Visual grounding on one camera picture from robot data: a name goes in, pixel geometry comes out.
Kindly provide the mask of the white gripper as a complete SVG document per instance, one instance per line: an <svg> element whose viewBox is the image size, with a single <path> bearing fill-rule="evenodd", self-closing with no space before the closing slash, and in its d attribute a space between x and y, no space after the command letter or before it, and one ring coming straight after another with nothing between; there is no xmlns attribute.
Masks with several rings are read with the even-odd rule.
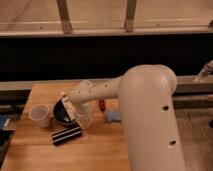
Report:
<svg viewBox="0 0 213 171"><path fill-rule="evenodd" d="M92 108L89 103L75 105L75 117L83 130L87 129L91 123Z"/></svg>

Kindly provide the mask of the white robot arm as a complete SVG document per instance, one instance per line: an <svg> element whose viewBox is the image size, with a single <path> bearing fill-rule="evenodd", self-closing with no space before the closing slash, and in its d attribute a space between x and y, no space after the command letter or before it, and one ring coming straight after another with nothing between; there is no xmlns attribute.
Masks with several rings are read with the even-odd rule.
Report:
<svg viewBox="0 0 213 171"><path fill-rule="evenodd" d="M79 115L96 99L119 103L131 171L213 171L213 108L173 107L175 73L165 65L139 65L123 76L68 93Z"/></svg>

